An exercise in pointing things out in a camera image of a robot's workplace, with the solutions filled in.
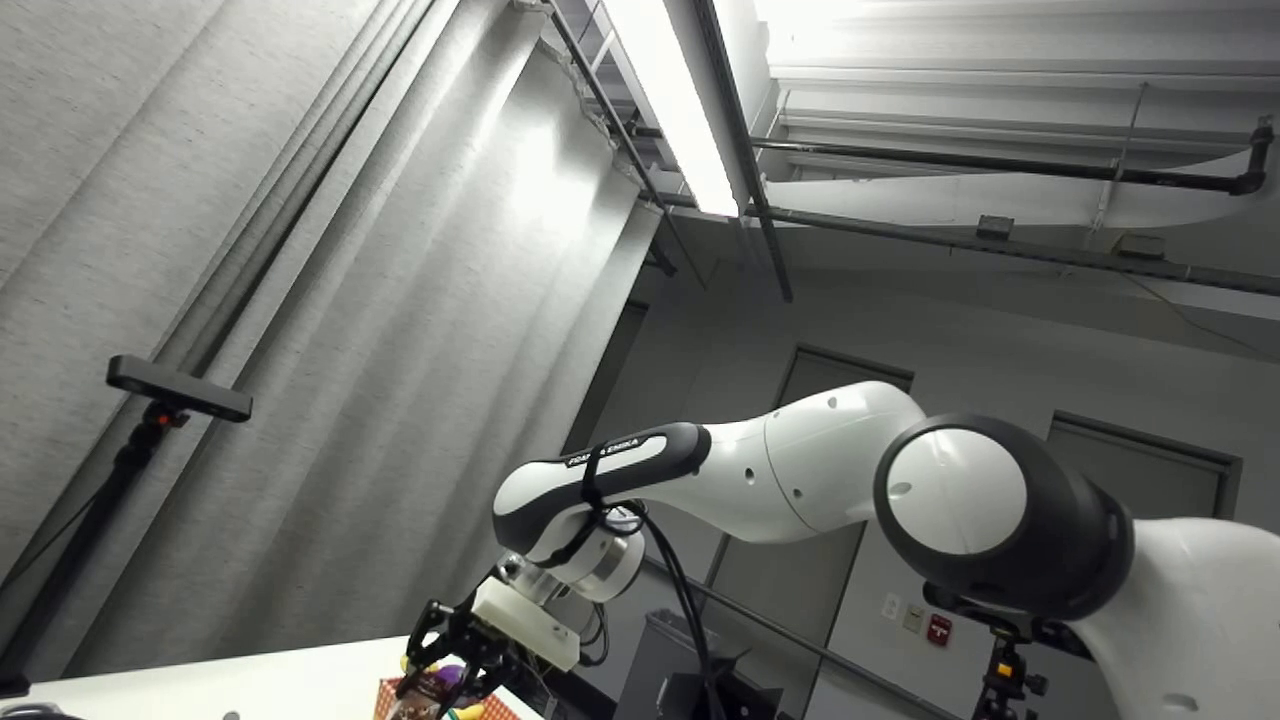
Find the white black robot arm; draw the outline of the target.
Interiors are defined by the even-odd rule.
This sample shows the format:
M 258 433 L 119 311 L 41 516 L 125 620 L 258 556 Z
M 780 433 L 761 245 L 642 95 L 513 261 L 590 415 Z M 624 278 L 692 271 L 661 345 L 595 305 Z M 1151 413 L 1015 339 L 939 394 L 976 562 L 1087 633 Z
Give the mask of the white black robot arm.
M 458 604 L 432 599 L 402 647 L 402 694 L 455 658 L 438 700 L 582 659 L 560 599 L 609 604 L 676 510 L 747 543 L 872 523 L 931 604 L 993 629 L 980 720 L 1010 720 L 1046 646 L 1101 670 L 1118 720 L 1280 717 L 1280 536 L 1216 516 L 1139 519 L 1040 437 L 994 415 L 931 415 L 885 380 L 756 421 L 671 421 L 513 470 L 493 497 L 503 562 Z

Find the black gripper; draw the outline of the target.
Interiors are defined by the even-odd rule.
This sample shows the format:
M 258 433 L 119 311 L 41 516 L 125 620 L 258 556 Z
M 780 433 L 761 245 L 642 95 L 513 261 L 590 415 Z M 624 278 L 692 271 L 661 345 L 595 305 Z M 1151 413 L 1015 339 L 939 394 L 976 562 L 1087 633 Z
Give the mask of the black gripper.
M 487 695 L 513 675 L 516 659 L 513 646 L 467 604 L 429 599 L 402 642 L 398 670 L 409 684 L 455 670 L 445 684 L 447 695 Z

